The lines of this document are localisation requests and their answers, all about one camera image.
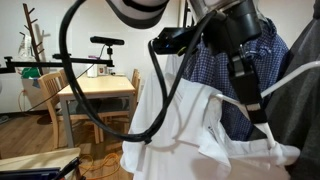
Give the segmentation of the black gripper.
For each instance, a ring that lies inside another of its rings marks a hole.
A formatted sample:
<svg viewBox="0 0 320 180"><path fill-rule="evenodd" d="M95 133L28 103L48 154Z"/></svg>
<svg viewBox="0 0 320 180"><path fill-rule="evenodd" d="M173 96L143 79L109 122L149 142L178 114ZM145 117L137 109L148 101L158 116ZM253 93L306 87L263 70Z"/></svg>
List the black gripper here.
<svg viewBox="0 0 320 180"><path fill-rule="evenodd" d="M232 55L228 63L229 79L241 104L246 106L253 124L267 122L262 108L259 80L242 46Z"/></svg>

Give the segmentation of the robot arm with black joint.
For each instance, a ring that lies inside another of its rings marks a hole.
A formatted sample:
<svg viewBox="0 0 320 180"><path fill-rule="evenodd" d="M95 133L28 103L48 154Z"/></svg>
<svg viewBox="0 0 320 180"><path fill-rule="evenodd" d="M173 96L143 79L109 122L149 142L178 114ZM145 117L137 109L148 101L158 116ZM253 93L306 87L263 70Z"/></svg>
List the robot arm with black joint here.
<svg viewBox="0 0 320 180"><path fill-rule="evenodd" d="M116 16L136 29L155 26L170 0L106 0ZM241 45L258 38L261 27L253 0L183 0L178 28L197 29L209 14L213 17L201 31L205 46L213 53L234 54Z"/></svg>

